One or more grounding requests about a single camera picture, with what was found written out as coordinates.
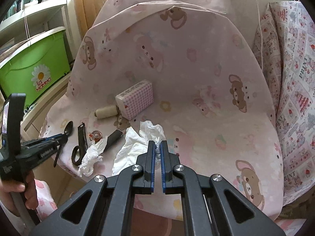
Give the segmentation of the person's left hand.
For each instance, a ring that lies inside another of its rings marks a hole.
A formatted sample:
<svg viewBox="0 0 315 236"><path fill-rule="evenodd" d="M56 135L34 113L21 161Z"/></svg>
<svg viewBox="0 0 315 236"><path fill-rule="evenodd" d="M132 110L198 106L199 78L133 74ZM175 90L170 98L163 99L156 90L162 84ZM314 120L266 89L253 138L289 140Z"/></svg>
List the person's left hand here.
<svg viewBox="0 0 315 236"><path fill-rule="evenodd" d="M1 181L1 202L14 215L20 216L13 202L11 192L23 193L27 209L35 210L38 207L37 191L33 171L26 176L26 184L15 181Z"/></svg>

